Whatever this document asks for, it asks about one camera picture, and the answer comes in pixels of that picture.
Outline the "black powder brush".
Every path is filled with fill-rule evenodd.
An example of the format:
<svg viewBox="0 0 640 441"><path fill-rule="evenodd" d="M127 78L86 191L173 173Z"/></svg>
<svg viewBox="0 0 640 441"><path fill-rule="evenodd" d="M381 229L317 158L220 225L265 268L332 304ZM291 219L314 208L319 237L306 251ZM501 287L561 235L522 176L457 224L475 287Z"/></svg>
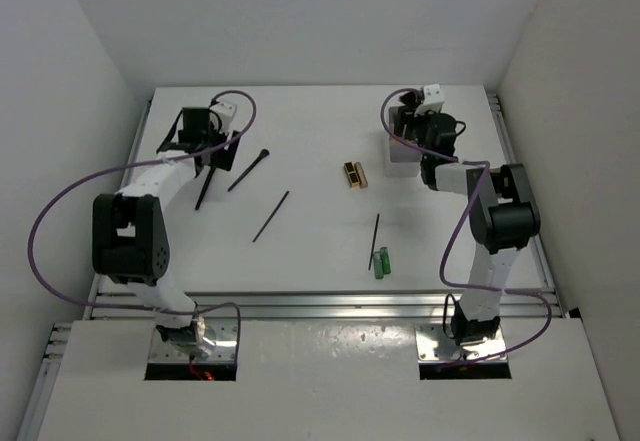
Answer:
<svg viewBox="0 0 640 441"><path fill-rule="evenodd" d="M204 182L202 184L200 193L198 195L198 198L197 198L197 201L196 201L196 204L195 204L195 210L196 211L199 211L200 208L201 208L201 205L202 205L202 203L203 203L203 201L205 199L205 196L207 194L207 191L209 189L209 186L211 184L211 181L213 179L213 175L215 174L215 171L216 171L215 167L213 167L213 166L209 167L209 171L206 174L206 177L204 179Z"/></svg>

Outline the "white three-compartment organizer box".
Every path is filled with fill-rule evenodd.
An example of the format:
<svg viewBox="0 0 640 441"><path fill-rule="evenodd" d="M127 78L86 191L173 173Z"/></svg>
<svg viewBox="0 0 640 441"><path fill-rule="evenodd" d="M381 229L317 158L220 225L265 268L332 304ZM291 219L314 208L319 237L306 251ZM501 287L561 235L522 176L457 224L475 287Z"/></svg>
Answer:
<svg viewBox="0 0 640 441"><path fill-rule="evenodd" d="M411 141L405 134L405 129L395 130L399 110L399 107L388 109L388 126L396 137L406 143L410 143ZM383 148L385 153L385 174L387 177L414 178L419 175L420 161L422 159L422 154L419 151L400 143L392 136L384 138Z"/></svg>

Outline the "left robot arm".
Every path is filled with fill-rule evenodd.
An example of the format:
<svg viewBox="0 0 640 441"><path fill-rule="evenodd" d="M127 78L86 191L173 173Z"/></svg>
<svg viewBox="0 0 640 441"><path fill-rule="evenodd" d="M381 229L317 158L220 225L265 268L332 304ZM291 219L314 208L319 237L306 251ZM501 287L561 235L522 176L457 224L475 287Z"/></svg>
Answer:
<svg viewBox="0 0 640 441"><path fill-rule="evenodd" d="M225 143L237 107L214 101L208 108L185 107L156 150L158 163L114 194L101 194L92 208L92 262L96 273L125 285L155 311L161 339L197 357L206 325L196 302L169 272L170 246L163 209L204 168L230 170L238 144L215 153L178 160Z"/></svg>

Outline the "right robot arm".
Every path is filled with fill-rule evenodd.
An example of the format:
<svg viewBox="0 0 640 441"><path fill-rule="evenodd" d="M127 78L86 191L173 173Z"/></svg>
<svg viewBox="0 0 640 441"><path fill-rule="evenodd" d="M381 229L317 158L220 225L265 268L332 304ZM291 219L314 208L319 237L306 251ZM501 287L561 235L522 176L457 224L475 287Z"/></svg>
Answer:
<svg viewBox="0 0 640 441"><path fill-rule="evenodd" d="M421 150L420 174L433 191L467 199L464 219L476 243L469 280L445 323L458 345L495 336L499 304L511 268L541 219L521 164L491 169L484 162L454 157L455 142L466 125L453 116L419 107L399 107L391 115L393 132Z"/></svg>

